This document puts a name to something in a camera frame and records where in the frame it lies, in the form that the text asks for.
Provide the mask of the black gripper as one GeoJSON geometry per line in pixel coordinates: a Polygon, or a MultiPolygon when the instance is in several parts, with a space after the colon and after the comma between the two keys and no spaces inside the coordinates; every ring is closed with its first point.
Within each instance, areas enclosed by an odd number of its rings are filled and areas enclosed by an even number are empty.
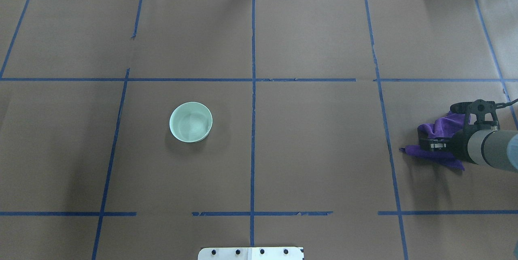
{"type": "Polygon", "coordinates": [[[419,138],[419,147],[427,152],[452,152],[452,138],[419,138]]]}

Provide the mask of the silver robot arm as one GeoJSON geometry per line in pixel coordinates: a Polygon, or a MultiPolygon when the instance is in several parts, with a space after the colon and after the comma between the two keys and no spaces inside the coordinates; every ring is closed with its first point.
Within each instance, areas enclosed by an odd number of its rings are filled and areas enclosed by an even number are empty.
{"type": "Polygon", "coordinates": [[[517,131],[459,131],[451,138],[429,138],[418,131],[419,148],[441,159],[453,159],[510,172],[518,171],[517,131]]]}

